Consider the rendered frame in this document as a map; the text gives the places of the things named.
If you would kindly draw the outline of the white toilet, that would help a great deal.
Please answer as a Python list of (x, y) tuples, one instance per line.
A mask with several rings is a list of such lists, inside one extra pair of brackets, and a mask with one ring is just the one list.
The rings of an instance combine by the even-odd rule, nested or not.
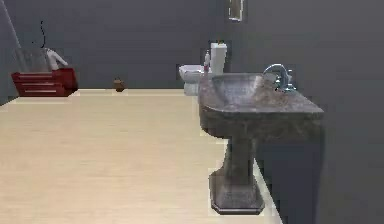
[(227, 44), (223, 41), (210, 44), (210, 70), (204, 72), (204, 62), (202, 65), (181, 65), (179, 75), (184, 82), (184, 94), (186, 96), (197, 96), (199, 80), (202, 75), (212, 77), (221, 75), (224, 72), (224, 65), (227, 55)]

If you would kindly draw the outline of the small brown basket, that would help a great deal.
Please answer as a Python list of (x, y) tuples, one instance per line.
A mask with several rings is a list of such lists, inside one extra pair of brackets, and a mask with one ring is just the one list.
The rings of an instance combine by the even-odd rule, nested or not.
[(123, 92), (125, 90), (124, 81), (119, 77), (115, 78), (113, 83), (114, 83), (114, 88), (117, 92)]

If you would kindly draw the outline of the chrome sink faucet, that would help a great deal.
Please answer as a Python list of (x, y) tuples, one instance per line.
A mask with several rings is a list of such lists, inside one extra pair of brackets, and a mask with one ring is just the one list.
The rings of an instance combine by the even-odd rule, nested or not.
[(296, 87), (291, 83), (292, 76), (290, 75), (290, 70), (287, 69), (283, 64), (275, 63), (269, 65), (263, 71), (264, 75), (267, 73), (276, 75), (274, 83), (276, 84), (277, 90), (282, 92), (296, 90)]

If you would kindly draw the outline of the white cloth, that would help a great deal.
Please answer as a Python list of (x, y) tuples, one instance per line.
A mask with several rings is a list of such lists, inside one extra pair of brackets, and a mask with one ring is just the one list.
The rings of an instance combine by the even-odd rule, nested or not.
[(52, 70), (58, 70), (59, 64), (67, 66), (68, 63), (54, 50), (46, 48), (47, 60)]

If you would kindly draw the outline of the red chest of drawers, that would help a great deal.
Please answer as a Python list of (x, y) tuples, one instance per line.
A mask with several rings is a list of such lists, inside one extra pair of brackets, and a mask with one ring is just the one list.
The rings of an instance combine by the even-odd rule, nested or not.
[(49, 72), (14, 72), (11, 77), (20, 97), (67, 97), (78, 90), (73, 68)]

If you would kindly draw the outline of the grey stone pedestal sink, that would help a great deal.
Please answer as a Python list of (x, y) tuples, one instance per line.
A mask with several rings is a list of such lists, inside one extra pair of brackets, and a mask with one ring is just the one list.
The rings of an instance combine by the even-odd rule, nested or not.
[(258, 215), (265, 208), (254, 176), (260, 144), (323, 143), (324, 111), (260, 73), (203, 77), (198, 103), (201, 129), (228, 141), (223, 164), (209, 175), (211, 208), (221, 215)]

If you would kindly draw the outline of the framed wall mirror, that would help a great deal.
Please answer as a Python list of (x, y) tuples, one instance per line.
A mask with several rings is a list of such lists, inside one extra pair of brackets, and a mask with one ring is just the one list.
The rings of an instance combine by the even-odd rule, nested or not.
[(229, 0), (229, 19), (242, 21), (244, 11), (244, 0)]

